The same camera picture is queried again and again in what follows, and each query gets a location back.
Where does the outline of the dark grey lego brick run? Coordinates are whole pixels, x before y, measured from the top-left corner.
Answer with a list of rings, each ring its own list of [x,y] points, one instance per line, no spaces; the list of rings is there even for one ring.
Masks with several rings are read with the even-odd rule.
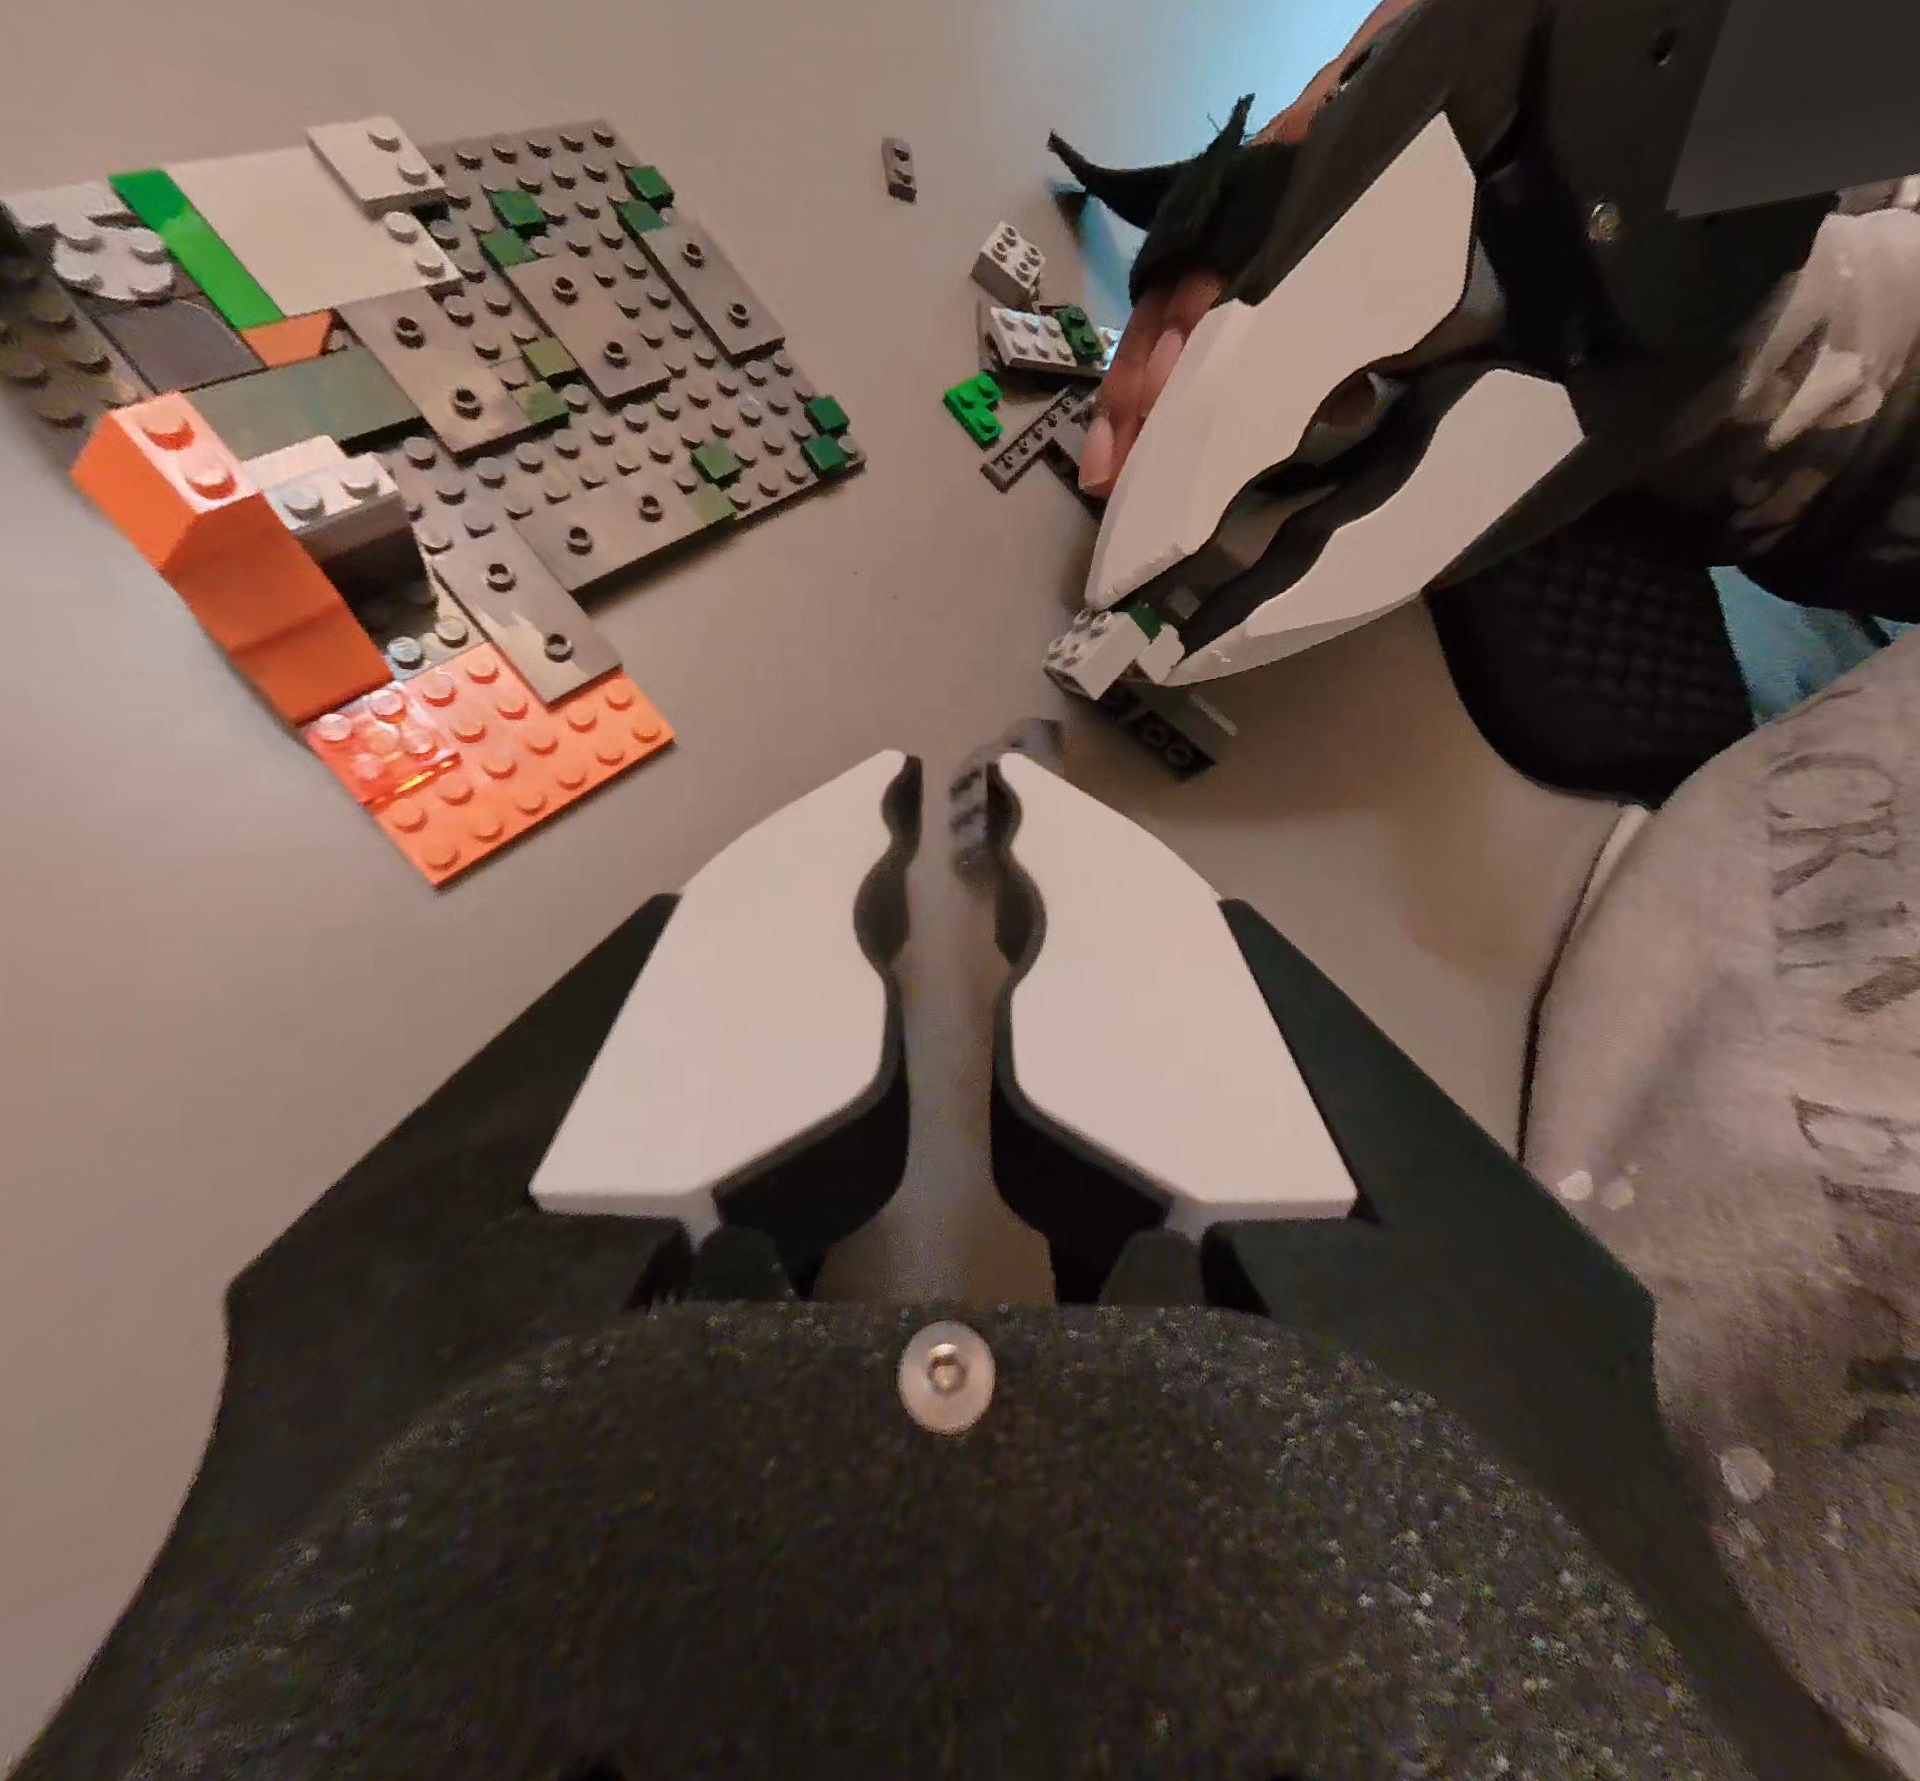
[[[1040,761],[1051,773],[1067,767],[1067,735],[1060,722],[1026,716],[995,741],[967,753],[948,781],[948,845],[953,870],[972,887],[988,882],[995,867],[995,808],[991,770],[1002,754]]]

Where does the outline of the narrow dark grey lego plate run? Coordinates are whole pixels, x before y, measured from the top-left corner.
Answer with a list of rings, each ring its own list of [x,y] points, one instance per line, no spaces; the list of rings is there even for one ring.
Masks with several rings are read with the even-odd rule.
[[[1035,465],[1052,467],[1067,486],[1076,489],[1096,410],[1096,385],[1085,383],[1060,392],[1018,434],[991,452],[980,471],[996,493],[1011,491]]]

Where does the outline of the person's right forearm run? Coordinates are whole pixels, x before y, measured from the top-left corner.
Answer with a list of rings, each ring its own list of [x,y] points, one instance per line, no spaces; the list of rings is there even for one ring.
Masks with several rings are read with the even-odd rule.
[[[1800,606],[1916,623],[1916,203],[1824,220],[1729,419],[1732,566]]]

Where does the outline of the grey splattered hoodie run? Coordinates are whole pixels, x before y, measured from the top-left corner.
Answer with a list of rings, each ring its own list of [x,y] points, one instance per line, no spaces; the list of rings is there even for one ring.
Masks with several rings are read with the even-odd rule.
[[[1626,839],[1546,989],[1522,1158],[1656,1298],[1747,1613],[1916,1776],[1918,633]]]

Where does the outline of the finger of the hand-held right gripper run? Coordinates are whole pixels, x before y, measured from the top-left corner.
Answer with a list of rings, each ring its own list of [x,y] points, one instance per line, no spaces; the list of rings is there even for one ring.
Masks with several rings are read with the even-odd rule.
[[[1085,604],[1108,609],[1213,541],[1240,493],[1300,449],[1326,398],[1459,303],[1474,174],[1433,115],[1259,302],[1197,321],[1120,469]]]
[[[1378,449],[1288,517],[1247,573],[1188,619],[1176,687],[1273,664],[1403,608],[1583,441],[1556,382],[1489,370],[1428,434]]]

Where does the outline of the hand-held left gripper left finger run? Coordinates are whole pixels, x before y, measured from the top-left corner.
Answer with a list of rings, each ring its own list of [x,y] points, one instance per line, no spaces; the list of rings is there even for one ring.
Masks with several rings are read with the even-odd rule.
[[[798,1292],[897,1195],[910,1090],[897,955],[922,765],[878,751],[714,854],[531,1175],[561,1217],[755,1228]]]

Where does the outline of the person's right hand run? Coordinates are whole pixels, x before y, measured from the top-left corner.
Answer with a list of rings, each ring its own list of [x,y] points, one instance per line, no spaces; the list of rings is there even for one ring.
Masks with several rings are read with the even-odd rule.
[[[1076,489],[1108,498],[1139,433],[1185,352],[1192,328],[1218,302],[1226,280],[1193,270],[1143,294],[1099,385],[1076,463]]]

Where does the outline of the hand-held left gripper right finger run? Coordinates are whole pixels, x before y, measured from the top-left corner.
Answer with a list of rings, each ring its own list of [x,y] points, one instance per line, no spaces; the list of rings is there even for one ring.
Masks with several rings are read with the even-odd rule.
[[[1345,1220],[1359,1188],[1240,951],[1174,848],[1026,753],[988,767],[991,1167],[1096,1297],[1151,1228]]]

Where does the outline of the partly built grey lego model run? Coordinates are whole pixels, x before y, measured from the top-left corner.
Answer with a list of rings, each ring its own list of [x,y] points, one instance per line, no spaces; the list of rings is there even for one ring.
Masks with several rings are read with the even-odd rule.
[[[9,189],[4,387],[437,889],[672,744],[585,595],[864,460],[603,118]]]

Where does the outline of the grey lego wall section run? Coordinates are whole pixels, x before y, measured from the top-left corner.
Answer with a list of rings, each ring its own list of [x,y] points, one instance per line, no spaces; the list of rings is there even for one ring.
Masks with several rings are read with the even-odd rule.
[[[1177,780],[1213,770],[1235,722],[1174,674],[1185,661],[1176,618],[1146,598],[1108,609],[1082,608],[1047,646],[1045,674],[1127,735]]]

